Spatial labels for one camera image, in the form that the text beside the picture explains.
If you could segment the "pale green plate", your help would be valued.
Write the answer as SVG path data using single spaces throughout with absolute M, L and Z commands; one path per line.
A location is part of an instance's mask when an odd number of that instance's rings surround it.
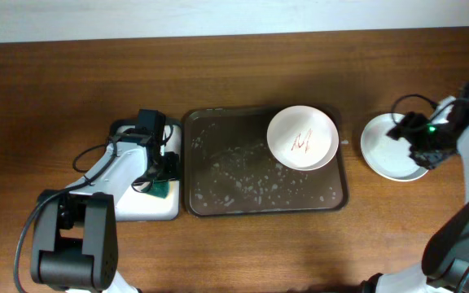
M 408 182 L 423 177 L 428 170 L 410 158 L 410 144 L 404 139 L 393 140 L 387 135 L 404 116 L 390 113 L 376 116 L 362 131 L 360 147 L 369 167 L 392 181 Z

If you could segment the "pinkish white plate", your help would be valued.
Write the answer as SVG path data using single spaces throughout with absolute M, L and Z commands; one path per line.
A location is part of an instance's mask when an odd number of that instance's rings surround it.
M 279 111 L 268 125 L 266 141 L 280 164 L 298 171 L 324 167 L 335 157 L 340 144 L 335 122 L 310 106 Z

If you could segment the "green yellow sponge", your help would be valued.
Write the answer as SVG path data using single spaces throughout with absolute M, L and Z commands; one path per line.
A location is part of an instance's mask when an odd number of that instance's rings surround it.
M 165 199 L 169 195 L 169 192 L 169 181 L 155 181 L 143 190 L 143 193 L 160 199 Z

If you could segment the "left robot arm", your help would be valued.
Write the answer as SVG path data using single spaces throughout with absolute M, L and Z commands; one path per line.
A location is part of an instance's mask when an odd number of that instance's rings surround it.
M 118 271 L 119 221 L 177 217 L 182 126 L 156 110 L 117 120 L 103 156 L 61 190 L 44 190 L 25 230 L 33 231 L 30 275 L 63 292 L 135 292 Z

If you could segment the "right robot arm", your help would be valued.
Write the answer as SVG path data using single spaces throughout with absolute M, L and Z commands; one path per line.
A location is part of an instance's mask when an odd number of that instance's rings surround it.
M 469 82 L 460 95 L 431 101 L 433 113 L 388 113 L 386 129 L 362 133 L 362 155 L 384 145 L 420 168 L 433 170 L 459 155 L 465 204 L 429 240 L 417 265 L 398 273 L 377 273 L 360 284 L 360 292 L 469 292 Z

